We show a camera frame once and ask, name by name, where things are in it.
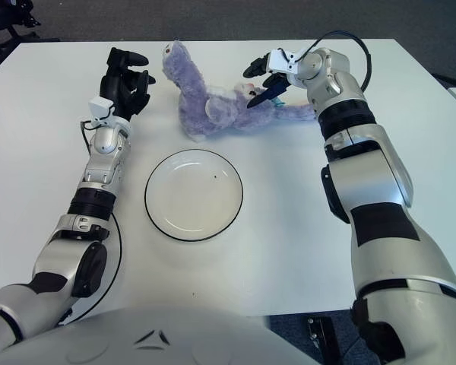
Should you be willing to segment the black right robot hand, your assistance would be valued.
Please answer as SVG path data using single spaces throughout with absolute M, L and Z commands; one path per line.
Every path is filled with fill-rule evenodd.
M 254 78 L 256 76 L 262 76 L 268 72 L 267 64 L 268 64 L 268 57 L 269 54 L 267 53 L 261 58 L 257 58 L 256 60 L 250 63 L 250 66 L 243 72 L 244 78 Z M 270 71 L 271 76 L 266 79 L 263 83 L 263 87 L 265 90 L 261 93 L 253 97 L 247 104 L 247 108 L 250 109 L 255 107 L 266 100 L 273 100 L 277 98 L 279 95 L 283 94 L 287 88 L 290 86 L 290 83 L 287 80 L 286 75 L 281 73 L 273 73 Z

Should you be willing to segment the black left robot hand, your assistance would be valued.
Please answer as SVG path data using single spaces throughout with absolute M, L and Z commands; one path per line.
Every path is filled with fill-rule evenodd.
M 146 107 L 150 100 L 148 86 L 156 83 L 148 70 L 133 71 L 130 67 L 147 66 L 148 58 L 113 47 L 106 64 L 108 68 L 100 82 L 100 96 L 113 102 L 114 116 L 130 121 Z

